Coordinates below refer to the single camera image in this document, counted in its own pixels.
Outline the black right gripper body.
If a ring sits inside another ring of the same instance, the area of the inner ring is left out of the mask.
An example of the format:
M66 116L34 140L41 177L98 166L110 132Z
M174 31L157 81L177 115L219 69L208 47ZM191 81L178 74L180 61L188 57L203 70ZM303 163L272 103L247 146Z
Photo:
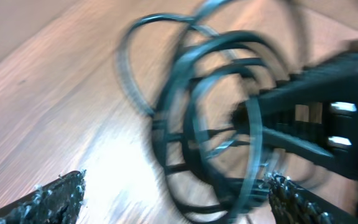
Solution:
M321 165L358 180L358 53L343 53L324 63L329 67L328 99L324 102L324 133L333 158ZM336 143L332 137L347 139Z

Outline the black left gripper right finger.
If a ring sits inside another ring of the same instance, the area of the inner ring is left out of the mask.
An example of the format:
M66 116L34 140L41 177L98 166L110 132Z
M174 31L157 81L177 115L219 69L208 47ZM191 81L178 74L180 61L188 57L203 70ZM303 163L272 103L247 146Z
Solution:
M355 217L279 173L265 176L276 223L357 224Z

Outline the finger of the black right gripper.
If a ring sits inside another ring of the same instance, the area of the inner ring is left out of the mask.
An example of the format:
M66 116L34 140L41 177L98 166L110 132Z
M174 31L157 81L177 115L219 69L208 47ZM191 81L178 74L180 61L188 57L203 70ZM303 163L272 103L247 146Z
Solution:
M265 144L285 149L287 152L296 154L318 166L324 168L337 167L334 155L312 142L266 127L263 127L263 139Z
M308 103L356 103L355 67L315 67L301 78L257 96L263 116Z

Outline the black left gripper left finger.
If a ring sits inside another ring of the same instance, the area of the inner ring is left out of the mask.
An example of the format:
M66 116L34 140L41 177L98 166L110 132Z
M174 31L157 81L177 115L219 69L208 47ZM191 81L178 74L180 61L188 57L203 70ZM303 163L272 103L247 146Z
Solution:
M83 205L86 171L71 171L0 208L0 224L75 224Z

